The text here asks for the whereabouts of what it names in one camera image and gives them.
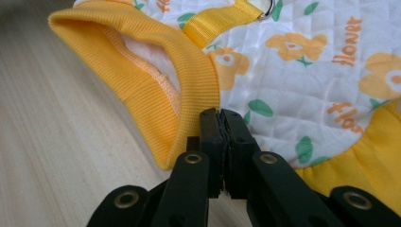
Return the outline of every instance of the black clamp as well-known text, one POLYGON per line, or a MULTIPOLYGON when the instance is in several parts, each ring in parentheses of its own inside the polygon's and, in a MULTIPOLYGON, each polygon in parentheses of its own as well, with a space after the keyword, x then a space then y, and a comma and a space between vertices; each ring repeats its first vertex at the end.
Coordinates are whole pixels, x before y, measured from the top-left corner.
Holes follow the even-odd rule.
POLYGON ((371 194, 351 186, 327 198, 278 154, 261 151, 242 117, 210 109, 200 137, 188 138, 170 178, 147 191, 126 185, 97 207, 88 227, 204 227, 208 200, 226 191, 247 200, 253 226, 401 226, 401 218, 371 194))

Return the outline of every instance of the light wood surface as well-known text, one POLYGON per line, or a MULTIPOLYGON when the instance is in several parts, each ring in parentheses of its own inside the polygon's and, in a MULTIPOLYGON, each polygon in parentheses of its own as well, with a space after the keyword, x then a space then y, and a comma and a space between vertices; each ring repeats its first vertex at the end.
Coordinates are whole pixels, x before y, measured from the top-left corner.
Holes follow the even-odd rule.
MULTIPOLYGON (((0 1, 0 226, 85 226, 113 189, 168 178, 124 106, 47 25, 67 1, 0 1)), ((209 226, 251 226, 244 201, 209 226)))

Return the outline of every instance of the yellow fabric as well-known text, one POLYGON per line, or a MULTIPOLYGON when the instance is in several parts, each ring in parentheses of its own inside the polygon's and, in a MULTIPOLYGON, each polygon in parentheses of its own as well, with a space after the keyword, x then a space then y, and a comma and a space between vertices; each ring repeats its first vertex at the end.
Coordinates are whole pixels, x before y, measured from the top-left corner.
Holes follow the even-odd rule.
MULTIPOLYGON (((188 36, 200 36, 191 38, 198 46, 206 45, 229 28, 222 22, 225 19, 215 17, 216 10, 211 10, 200 13, 184 28, 188 36), (218 26, 215 31, 201 29, 207 25, 218 26)), ((229 10, 231 17, 238 15, 237 5, 229 10)), ((158 166, 172 168, 176 157, 185 149, 186 137, 199 133, 199 113, 218 108, 218 81, 211 61, 180 31, 152 20, 128 4, 81 3, 74 9, 52 14, 50 25, 124 102, 158 166), (182 89, 179 116, 158 80, 163 76, 127 51, 117 33, 165 49, 176 67, 182 89)), ((333 187, 356 186, 401 215, 400 134, 401 113, 396 110, 396 103, 382 106, 376 110, 362 138, 349 150, 319 165, 296 171, 310 187, 326 196, 333 187)))
POLYGON ((211 61, 180 31, 121 3, 82 3, 52 14, 49 23, 126 105, 158 166, 172 168, 185 151, 187 136, 199 134, 199 113, 218 108, 218 81, 211 61), (180 81, 179 116, 148 65, 123 53, 125 46, 116 31, 165 49, 180 81))
POLYGON ((361 188, 401 215, 401 113, 396 103, 376 110, 361 139, 343 154, 296 169, 314 190, 328 196, 337 186, 361 188))
POLYGON ((183 33, 204 48, 222 32, 253 22, 262 13, 247 0, 236 0, 230 7, 207 9, 193 16, 183 27, 183 33))

